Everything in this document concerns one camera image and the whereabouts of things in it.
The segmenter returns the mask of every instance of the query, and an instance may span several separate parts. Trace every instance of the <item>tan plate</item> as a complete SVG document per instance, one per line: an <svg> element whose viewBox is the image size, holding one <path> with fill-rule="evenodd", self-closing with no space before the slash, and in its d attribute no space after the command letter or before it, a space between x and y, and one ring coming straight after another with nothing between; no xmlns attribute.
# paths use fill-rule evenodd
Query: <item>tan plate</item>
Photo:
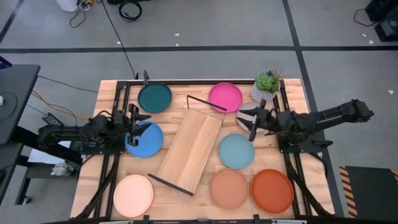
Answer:
<svg viewBox="0 0 398 224"><path fill-rule="evenodd" d="M248 183L234 169L218 171L210 183L211 199L223 208L238 208L248 197Z"/></svg>
<svg viewBox="0 0 398 224"><path fill-rule="evenodd" d="M113 203L116 210L125 217L142 215L154 199L154 188L142 175L130 175L124 178L114 191Z"/></svg>

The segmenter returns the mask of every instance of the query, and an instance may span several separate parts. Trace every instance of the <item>concrete floor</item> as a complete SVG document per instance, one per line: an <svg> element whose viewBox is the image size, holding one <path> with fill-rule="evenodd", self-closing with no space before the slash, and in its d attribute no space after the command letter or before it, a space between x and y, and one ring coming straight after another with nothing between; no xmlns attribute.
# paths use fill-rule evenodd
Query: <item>concrete floor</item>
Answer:
<svg viewBox="0 0 398 224"><path fill-rule="evenodd" d="M378 46L382 43L372 27L353 22L356 9L370 0L290 0L289 6L301 46ZM16 6L3 0L0 30ZM283 67L286 77L302 78L294 49L210 50L159 52L156 47L179 46L293 46L282 0L163 0L143 2L143 15L124 22L118 9L106 3L110 17L125 47L151 47L151 52L128 52L136 72L146 69L151 78L254 78L263 70ZM86 12L78 28L69 26L74 12L62 11L55 1L24 1L7 34L0 54L12 63L42 66L39 75L82 88L96 90L100 80L128 79L132 73L101 4ZM364 13L358 19L369 22ZM18 49L91 48L87 53L10 54ZM112 48L113 52L95 52ZM303 52L308 76L319 110L351 98L365 101L375 117L364 124L342 124L325 131L334 141L329 148L338 180L337 167L368 166L398 169L393 133L398 126L396 51L311 51ZM35 90L51 103L65 106L80 116L92 116L94 93L72 90L39 79ZM47 108L35 98L28 102L37 109L57 115L67 124L73 118ZM44 125L41 114L26 108L20 126L37 132ZM34 180L28 195L33 202L15 206L14 200L24 174L18 167L0 207L5 223L43 223L66 220L75 193L76 180Z"/></svg>

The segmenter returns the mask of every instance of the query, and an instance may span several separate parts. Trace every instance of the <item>pink plate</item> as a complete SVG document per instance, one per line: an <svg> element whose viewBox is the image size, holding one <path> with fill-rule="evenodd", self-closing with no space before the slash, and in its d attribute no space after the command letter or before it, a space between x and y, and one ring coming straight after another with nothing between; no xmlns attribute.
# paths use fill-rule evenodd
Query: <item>pink plate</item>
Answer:
<svg viewBox="0 0 398 224"><path fill-rule="evenodd" d="M226 109L227 113L235 112L242 105L241 90L231 83L219 83L210 90L209 102Z"/></svg>

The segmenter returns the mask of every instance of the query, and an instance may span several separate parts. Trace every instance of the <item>white plant pot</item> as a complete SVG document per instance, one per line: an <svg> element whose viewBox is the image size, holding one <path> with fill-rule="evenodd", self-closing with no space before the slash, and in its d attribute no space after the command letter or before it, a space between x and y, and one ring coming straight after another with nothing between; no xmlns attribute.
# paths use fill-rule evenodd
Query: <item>white plant pot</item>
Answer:
<svg viewBox="0 0 398 224"><path fill-rule="evenodd" d="M265 90L259 90L257 88L256 82L254 82L253 87L251 88L251 98L255 102L261 102L261 100L272 101L274 97L278 94L278 91L275 93L269 93Z"/></svg>

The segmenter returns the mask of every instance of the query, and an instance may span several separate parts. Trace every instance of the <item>blue plate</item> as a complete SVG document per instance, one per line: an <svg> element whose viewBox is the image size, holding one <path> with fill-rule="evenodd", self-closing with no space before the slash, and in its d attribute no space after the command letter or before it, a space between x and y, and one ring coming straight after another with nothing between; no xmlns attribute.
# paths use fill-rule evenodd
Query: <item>blue plate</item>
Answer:
<svg viewBox="0 0 398 224"><path fill-rule="evenodd" d="M221 141L218 155L229 168L243 169L254 159L254 146L242 134L229 134Z"/></svg>
<svg viewBox="0 0 398 224"><path fill-rule="evenodd" d="M138 124L148 123L151 124L149 128L146 129L141 136L136 137L138 140L138 146L134 147L127 144L127 137L130 134L126 135L124 143L127 151L129 151L133 156L141 158L153 156L163 144L163 132L157 124L150 121L141 121Z"/></svg>

